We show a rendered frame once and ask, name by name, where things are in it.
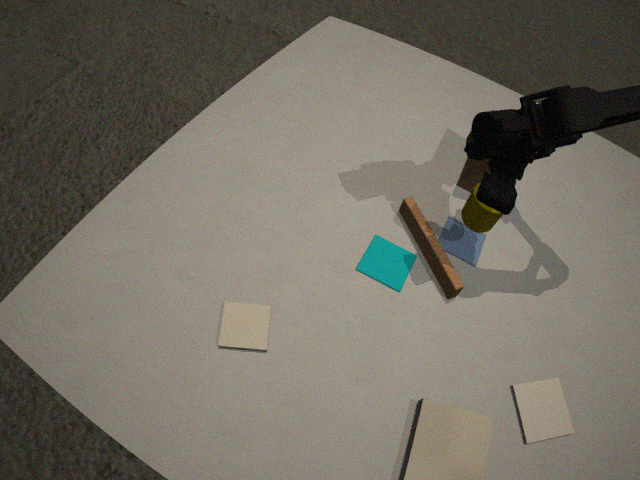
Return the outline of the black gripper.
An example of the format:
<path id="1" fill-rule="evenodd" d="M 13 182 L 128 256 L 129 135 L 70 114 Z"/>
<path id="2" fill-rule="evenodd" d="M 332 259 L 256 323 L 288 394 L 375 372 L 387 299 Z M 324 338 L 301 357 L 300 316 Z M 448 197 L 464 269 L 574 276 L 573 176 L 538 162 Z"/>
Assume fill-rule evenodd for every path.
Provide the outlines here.
<path id="1" fill-rule="evenodd" d="M 505 148 L 497 167 L 491 165 L 492 159 L 489 159 L 487 163 L 491 174 L 484 171 L 476 194 L 478 201 L 508 215 L 515 207 L 518 195 L 515 179 L 523 178 L 525 168 L 534 161 L 536 151 L 528 151 L 519 146 Z"/>

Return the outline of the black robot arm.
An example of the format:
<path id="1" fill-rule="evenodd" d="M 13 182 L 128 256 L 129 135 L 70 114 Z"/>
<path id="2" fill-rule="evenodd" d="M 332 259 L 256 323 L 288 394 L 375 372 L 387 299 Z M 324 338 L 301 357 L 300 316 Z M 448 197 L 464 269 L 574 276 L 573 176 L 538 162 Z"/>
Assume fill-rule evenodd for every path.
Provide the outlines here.
<path id="1" fill-rule="evenodd" d="M 536 99 L 542 104 L 536 104 Z M 473 119 L 464 151 L 469 159 L 495 167 L 502 150 L 519 146 L 536 151 L 534 160 L 571 145 L 582 133 L 640 119 L 640 85 L 605 92 L 587 86 L 560 86 L 520 97 L 518 110 L 481 112 Z"/>

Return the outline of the brown wooden beam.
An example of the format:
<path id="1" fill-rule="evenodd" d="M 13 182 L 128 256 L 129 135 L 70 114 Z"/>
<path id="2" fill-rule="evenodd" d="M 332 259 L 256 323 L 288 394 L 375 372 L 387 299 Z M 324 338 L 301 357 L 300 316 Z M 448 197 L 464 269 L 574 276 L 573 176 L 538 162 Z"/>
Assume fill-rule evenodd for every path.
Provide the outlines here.
<path id="1" fill-rule="evenodd" d="M 447 300 L 457 297 L 464 288 L 463 282 L 413 197 L 404 198 L 399 212 L 436 276 Z"/>

